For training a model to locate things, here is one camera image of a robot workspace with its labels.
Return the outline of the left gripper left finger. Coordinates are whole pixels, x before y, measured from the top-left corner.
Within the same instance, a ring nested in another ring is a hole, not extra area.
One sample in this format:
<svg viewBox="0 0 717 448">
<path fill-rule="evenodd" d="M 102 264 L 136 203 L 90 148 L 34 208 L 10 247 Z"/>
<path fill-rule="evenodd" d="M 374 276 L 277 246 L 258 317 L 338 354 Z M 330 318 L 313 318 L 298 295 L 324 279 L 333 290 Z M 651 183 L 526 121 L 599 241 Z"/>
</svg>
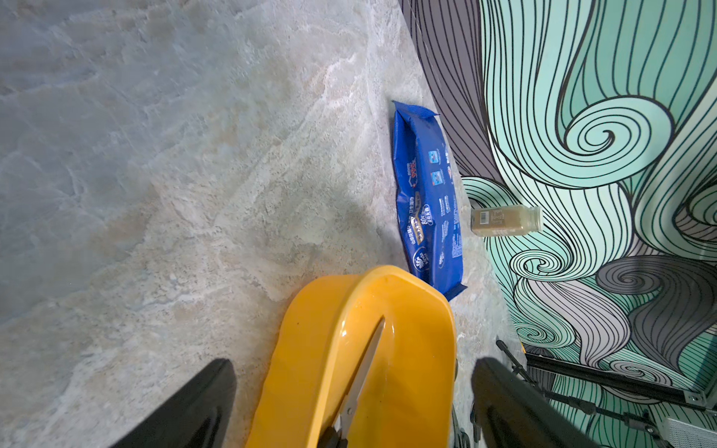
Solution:
<svg viewBox="0 0 717 448">
<path fill-rule="evenodd" d="M 115 446 L 223 446 L 235 390 L 231 360 L 215 358 Z"/>
</svg>

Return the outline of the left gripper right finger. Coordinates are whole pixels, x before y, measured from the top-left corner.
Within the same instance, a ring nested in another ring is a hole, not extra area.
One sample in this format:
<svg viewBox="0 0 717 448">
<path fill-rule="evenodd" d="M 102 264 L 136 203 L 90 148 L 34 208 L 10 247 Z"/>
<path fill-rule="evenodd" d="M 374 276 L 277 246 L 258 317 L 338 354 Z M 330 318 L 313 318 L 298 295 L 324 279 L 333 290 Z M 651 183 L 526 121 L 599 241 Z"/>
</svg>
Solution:
<svg viewBox="0 0 717 448">
<path fill-rule="evenodd" d="M 474 414 L 488 447 L 596 445 L 496 358 L 476 360 L 472 392 Z"/>
</svg>

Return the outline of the yellow storage box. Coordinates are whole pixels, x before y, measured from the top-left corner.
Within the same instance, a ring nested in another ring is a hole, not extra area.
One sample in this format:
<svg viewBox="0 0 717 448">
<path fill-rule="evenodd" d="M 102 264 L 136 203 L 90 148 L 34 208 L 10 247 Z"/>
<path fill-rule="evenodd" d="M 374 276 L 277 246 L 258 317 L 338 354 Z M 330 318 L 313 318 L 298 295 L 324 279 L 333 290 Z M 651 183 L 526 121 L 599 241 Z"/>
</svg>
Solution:
<svg viewBox="0 0 717 448">
<path fill-rule="evenodd" d="M 457 360 L 444 296 L 395 266 L 324 276 L 283 318 L 248 435 L 250 447 L 315 447 L 338 416 L 373 333 L 381 338 L 358 398 L 352 447 L 444 447 Z"/>
</svg>

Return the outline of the black scissors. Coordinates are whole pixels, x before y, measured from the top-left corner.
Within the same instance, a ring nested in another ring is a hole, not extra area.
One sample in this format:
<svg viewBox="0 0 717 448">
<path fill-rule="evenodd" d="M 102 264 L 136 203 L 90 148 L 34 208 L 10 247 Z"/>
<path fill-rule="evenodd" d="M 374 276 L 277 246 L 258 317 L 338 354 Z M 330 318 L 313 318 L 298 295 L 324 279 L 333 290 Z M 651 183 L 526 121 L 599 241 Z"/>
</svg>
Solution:
<svg viewBox="0 0 717 448">
<path fill-rule="evenodd" d="M 385 326 L 386 319 L 381 317 L 375 330 L 373 331 L 373 335 L 368 345 L 366 346 L 360 360 L 360 365 L 358 366 L 347 394 L 345 394 L 345 397 L 341 402 L 339 411 L 337 412 L 332 425 L 327 427 L 319 437 L 317 448 L 337 448 L 348 446 L 348 433 L 357 413 L 360 395 L 362 394 L 362 390 L 366 384 Z"/>
</svg>

